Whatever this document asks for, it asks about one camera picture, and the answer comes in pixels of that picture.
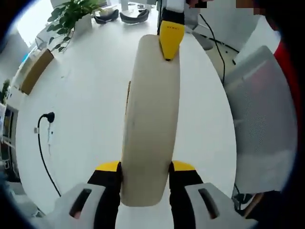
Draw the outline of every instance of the desk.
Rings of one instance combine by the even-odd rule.
[[[58,195],[44,170],[34,127],[55,112],[50,153],[48,122],[41,145],[51,176],[64,193],[86,182],[95,167],[121,159],[128,82],[139,39],[156,34],[157,12],[127,25],[117,20],[94,25],[64,54],[55,56],[20,105],[16,151],[26,194],[44,212]],[[210,59],[191,34],[180,49],[181,96],[173,159],[196,167],[204,182],[231,196],[236,170],[234,124],[225,91]]]

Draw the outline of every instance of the red object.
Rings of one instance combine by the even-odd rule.
[[[285,44],[281,41],[279,46],[277,47],[277,50],[274,53],[274,56],[282,68],[282,71],[286,77],[286,80],[288,82],[288,85],[290,87],[290,93],[292,96],[292,99],[295,104],[295,112],[297,116],[297,125],[298,125],[298,131],[300,132],[301,129],[301,91],[298,84],[298,78],[297,73],[295,71],[295,68],[292,65],[291,59],[290,59],[290,53],[286,49]]]

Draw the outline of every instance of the window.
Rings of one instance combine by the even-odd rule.
[[[17,19],[17,29],[30,47],[38,33],[43,30],[51,16],[53,7],[50,0],[36,0]]]

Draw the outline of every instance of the white table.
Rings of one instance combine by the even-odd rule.
[[[24,98],[16,133],[19,173],[25,192],[44,213],[53,210],[58,195],[44,170],[33,131],[38,118],[55,112],[50,154],[46,120],[41,122],[41,145],[62,193],[87,182],[97,165],[120,160],[127,88],[138,41],[145,34],[156,34],[156,24],[153,11],[143,24],[118,20],[94,26],[56,56]],[[225,91],[191,34],[184,36],[180,58],[181,96],[173,159],[194,165],[204,182],[212,182],[230,197],[236,144]]]

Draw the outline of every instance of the beige tape roll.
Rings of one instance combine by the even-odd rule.
[[[127,105],[122,154],[122,203],[157,204],[163,195],[176,138],[179,54],[167,62],[159,37],[140,39]]]

